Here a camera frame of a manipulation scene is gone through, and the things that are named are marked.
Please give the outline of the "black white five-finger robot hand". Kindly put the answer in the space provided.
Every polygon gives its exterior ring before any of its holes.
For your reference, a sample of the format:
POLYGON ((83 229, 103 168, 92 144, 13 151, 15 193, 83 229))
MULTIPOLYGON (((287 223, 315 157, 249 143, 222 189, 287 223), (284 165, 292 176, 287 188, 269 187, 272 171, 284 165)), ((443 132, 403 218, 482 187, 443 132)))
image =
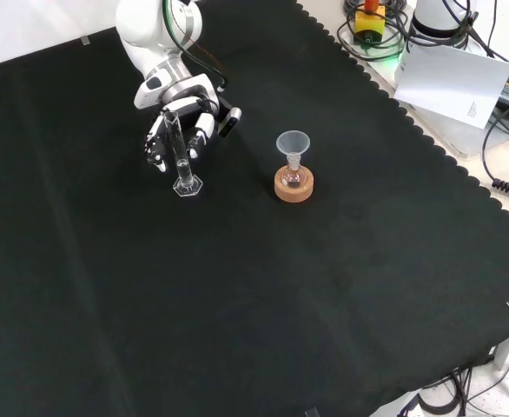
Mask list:
POLYGON ((175 112, 180 119, 182 129, 187 129, 185 121, 196 117, 194 134, 188 141, 187 149, 197 158, 214 134, 215 119, 220 105, 208 76, 201 74, 175 83, 170 74, 159 70, 139 87, 134 105, 138 109, 160 106, 158 116, 144 140, 144 154, 149 164, 166 172, 167 154, 170 151, 164 115, 175 112))

